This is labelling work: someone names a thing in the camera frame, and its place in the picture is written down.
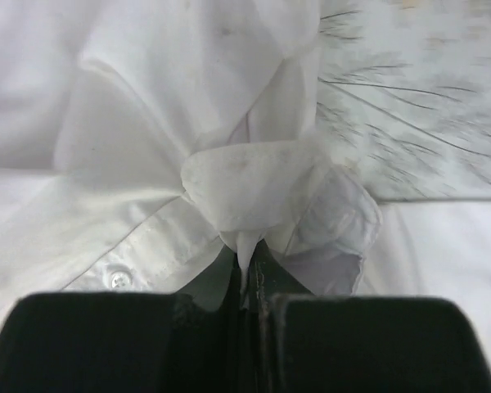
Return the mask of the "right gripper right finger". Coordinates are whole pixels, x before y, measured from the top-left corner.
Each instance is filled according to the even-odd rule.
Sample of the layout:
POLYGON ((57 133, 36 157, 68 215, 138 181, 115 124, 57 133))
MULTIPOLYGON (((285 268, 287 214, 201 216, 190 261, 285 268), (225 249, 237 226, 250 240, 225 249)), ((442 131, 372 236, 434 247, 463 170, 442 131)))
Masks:
POLYGON ((315 296, 264 242, 248 295, 260 392, 491 392, 475 331, 448 300, 315 296))

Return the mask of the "white shirt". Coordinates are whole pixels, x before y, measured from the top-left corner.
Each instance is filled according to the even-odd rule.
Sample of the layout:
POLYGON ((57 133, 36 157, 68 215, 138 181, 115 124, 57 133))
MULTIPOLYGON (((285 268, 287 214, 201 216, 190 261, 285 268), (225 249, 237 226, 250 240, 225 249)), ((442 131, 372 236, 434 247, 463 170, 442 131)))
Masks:
POLYGON ((491 300, 491 1, 0 1, 0 309, 262 240, 318 294, 491 300))

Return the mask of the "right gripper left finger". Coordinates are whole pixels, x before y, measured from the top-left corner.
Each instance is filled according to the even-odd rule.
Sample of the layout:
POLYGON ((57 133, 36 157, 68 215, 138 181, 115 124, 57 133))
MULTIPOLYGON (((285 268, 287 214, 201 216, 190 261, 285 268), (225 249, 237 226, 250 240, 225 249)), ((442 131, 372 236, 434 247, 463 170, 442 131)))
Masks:
POLYGON ((0 392, 229 392, 239 284, 226 248, 173 294, 27 296, 0 332, 0 392))

